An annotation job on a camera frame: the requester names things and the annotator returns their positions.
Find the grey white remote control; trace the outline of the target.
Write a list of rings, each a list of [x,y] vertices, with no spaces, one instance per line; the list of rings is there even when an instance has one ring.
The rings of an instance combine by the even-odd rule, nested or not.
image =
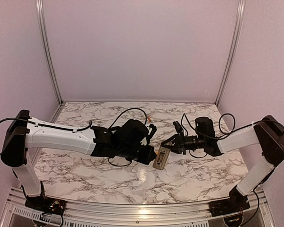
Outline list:
[[[154,160],[152,167],[158,170],[163,170],[167,163],[170,151],[168,150],[168,148],[160,146],[158,152],[159,155]]]

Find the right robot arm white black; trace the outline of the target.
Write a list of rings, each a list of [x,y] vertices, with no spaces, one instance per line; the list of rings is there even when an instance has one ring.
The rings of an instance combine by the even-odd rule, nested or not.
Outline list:
[[[206,154],[217,157],[240,148],[260,145],[262,149],[260,160],[229,192],[230,198],[225,201],[225,208],[230,212],[235,212],[241,207],[247,195],[263,184],[284,160],[284,126],[271,115],[232,130],[221,137],[215,135],[213,121],[208,117],[195,119],[193,128],[195,136],[184,136],[182,125],[179,122],[173,124],[177,133],[161,142],[161,147],[170,149],[176,154],[203,149]]]

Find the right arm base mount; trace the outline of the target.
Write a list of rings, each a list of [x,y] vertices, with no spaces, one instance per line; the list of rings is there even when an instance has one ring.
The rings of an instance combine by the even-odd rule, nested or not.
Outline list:
[[[236,187],[229,192],[228,199],[209,202],[209,210],[213,217],[242,212],[249,208],[248,197],[243,196]]]

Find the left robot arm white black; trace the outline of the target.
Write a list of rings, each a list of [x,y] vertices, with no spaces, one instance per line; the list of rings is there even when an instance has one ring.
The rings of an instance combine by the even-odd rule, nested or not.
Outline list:
[[[95,126],[76,128],[32,118],[28,110],[21,110],[8,127],[0,153],[2,162],[11,167],[21,182],[25,194],[39,210],[50,207],[50,199],[44,195],[42,182],[29,163],[30,148],[68,150],[92,157],[123,157],[148,165],[156,158],[150,140],[157,128],[130,119],[122,126],[108,128]]]

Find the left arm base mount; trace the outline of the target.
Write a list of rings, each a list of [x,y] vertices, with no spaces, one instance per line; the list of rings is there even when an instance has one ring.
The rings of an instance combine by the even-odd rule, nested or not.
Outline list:
[[[56,214],[62,216],[64,214],[64,209],[66,206],[66,201],[62,199],[47,197],[44,192],[44,185],[42,181],[41,184],[41,193],[36,197],[28,196],[25,192],[23,186],[22,191],[26,198],[25,206],[32,208],[34,210],[42,211],[44,214]]]

